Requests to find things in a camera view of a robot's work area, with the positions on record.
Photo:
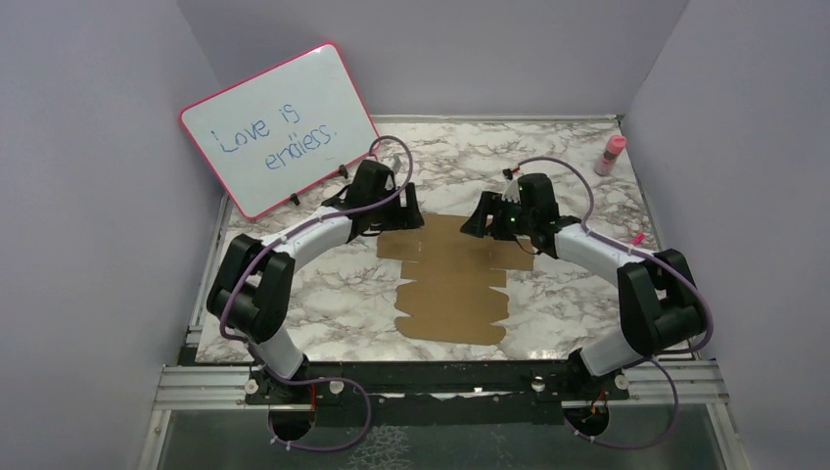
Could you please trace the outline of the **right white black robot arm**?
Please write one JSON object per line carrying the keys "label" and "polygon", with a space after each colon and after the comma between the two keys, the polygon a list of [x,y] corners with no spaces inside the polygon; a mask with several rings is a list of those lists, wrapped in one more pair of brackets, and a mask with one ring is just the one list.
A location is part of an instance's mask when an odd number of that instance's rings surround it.
{"label": "right white black robot arm", "polygon": [[461,233],[478,238],[530,240],[541,254],[570,262],[618,290],[619,325],[573,351],[565,372],[567,390],[587,399],[604,376],[673,347],[707,328],[701,302],[683,254],[643,252],[616,240],[602,241],[579,218],[562,215],[550,179],[542,173],[511,181],[504,193],[484,191]]}

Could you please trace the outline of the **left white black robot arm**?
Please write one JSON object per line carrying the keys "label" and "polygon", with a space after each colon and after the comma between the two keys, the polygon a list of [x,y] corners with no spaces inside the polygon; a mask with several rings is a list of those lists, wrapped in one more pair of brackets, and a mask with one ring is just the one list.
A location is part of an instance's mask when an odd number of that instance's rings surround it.
{"label": "left white black robot arm", "polygon": [[364,161],[348,185],[297,224],[263,238],[233,238],[207,295],[207,311],[218,319],[220,335],[243,344],[271,375],[279,399],[299,400],[307,389],[305,355],[284,325],[295,274],[368,233],[423,224],[415,184],[396,184],[390,167]]}

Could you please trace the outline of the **pink glitter bottle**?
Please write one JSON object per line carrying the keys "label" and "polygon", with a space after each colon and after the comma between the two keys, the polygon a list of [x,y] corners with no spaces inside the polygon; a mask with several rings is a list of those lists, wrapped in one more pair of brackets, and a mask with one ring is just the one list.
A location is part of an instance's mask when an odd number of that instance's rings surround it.
{"label": "pink glitter bottle", "polygon": [[618,157],[625,149],[626,144],[627,139],[623,135],[610,137],[602,154],[594,164],[594,172],[600,176],[608,176],[612,172]]}

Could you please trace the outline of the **pink framed whiteboard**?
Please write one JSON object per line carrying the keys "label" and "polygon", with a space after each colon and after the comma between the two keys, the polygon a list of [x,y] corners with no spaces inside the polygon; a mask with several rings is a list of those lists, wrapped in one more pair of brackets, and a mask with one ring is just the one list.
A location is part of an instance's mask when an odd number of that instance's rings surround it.
{"label": "pink framed whiteboard", "polygon": [[332,42],[190,105],[179,120],[247,219],[365,157],[379,135]]}

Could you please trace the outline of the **brown cardboard box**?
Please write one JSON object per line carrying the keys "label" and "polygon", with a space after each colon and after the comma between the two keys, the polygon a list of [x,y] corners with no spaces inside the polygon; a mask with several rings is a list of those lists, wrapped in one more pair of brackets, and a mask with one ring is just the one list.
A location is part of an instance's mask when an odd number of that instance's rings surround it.
{"label": "brown cardboard box", "polygon": [[411,339],[492,346],[506,336],[510,270],[533,270],[530,245],[476,238],[460,231],[466,218],[427,213],[415,230],[387,231],[377,257],[401,262],[394,320]]}

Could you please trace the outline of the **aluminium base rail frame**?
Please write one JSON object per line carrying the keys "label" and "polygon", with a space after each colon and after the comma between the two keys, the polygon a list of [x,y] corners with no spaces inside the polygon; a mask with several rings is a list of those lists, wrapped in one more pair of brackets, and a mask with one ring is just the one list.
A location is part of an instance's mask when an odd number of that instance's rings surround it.
{"label": "aluminium base rail frame", "polygon": [[644,364],[566,394],[568,352],[617,320],[616,293],[541,258],[506,275],[492,346],[411,340],[392,326],[401,264],[374,240],[301,272],[291,333],[324,383],[287,402],[196,305],[157,388],[143,469],[744,469],[714,361]]}

